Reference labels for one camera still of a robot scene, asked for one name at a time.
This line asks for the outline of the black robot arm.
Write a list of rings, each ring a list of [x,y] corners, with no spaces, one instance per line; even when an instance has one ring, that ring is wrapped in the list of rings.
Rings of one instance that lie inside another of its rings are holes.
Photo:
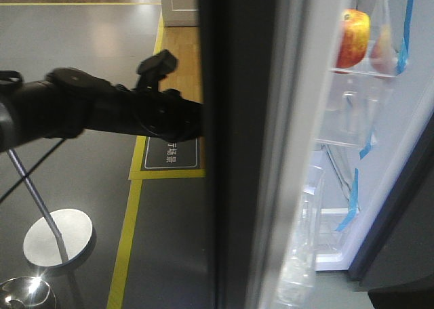
[[[75,68],[56,68],[44,80],[26,83],[19,72],[3,70],[1,151],[40,138],[76,138],[86,129],[167,142],[201,137],[202,105],[158,87],[128,89]]]

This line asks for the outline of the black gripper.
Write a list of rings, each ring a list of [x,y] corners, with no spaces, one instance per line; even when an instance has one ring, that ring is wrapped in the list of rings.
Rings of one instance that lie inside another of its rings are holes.
[[[153,137],[184,142],[203,135],[203,104],[183,98],[178,90],[141,91],[135,106],[139,124]]]

